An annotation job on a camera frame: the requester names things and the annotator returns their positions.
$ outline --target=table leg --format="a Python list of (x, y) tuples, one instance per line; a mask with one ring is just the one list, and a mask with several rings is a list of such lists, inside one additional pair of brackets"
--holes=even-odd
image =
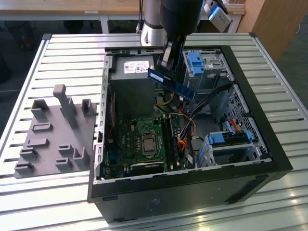
[(101, 21), (101, 25), (102, 25), (103, 34), (109, 34), (108, 16), (107, 15), (101, 15), (100, 21)]

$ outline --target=motherboard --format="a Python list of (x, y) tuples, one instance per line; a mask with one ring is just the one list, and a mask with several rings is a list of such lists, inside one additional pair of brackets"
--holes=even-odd
[(179, 158), (174, 146), (179, 132), (177, 116), (120, 120), (118, 148), (108, 152), (110, 175), (118, 178), (185, 169), (187, 161)]

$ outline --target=sticker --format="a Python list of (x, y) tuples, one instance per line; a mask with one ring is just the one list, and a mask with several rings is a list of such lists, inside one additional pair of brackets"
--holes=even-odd
[(149, 61), (133, 61), (124, 63), (124, 74), (147, 73)]
[(85, 13), (98, 13), (98, 11), (85, 11)]
[(159, 76), (157, 76), (157, 75), (155, 75), (155, 74), (153, 74), (153, 73), (150, 73), (150, 76), (151, 76), (152, 78), (158, 80), (158, 81), (161, 82), (161, 83), (164, 82), (164, 79), (163, 79), (163, 78), (161, 78), (161, 77), (159, 77)]
[(193, 158), (192, 158), (192, 156), (191, 155), (188, 155), (188, 161), (191, 163), (191, 164), (193, 164)]

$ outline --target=blue plastic latch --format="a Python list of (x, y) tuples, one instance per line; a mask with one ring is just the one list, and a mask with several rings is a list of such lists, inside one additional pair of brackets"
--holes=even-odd
[(209, 135), (209, 136), (208, 136), (208, 141), (210, 142), (210, 144), (213, 144), (213, 143), (214, 143), (214, 140), (213, 140), (212, 135)]
[(214, 139), (214, 143), (224, 143), (225, 139), (221, 133), (211, 134)]
[(188, 62), (193, 76), (201, 76), (205, 70), (204, 61), (199, 52), (188, 52)]
[(229, 131), (230, 131), (233, 135), (235, 135), (235, 131), (231, 128), (231, 126), (230, 126), (229, 122), (228, 122), (228, 121), (226, 121), (225, 123), (226, 123), (227, 128), (229, 129)]
[(251, 142), (252, 141), (252, 135), (251, 135), (250, 131), (246, 131), (246, 136), (247, 136), (249, 142)]
[(204, 153), (204, 148), (201, 149), (201, 151), (200, 151), (200, 153), (199, 153), (199, 155), (198, 155), (198, 158), (197, 158), (197, 161), (196, 161), (197, 163), (198, 163), (199, 160), (201, 159), (203, 153)]

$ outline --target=power supply label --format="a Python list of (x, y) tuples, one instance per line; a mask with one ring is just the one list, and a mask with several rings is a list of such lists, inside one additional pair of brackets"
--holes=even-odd
[(124, 74), (147, 73), (149, 61), (131, 61), (124, 63)]

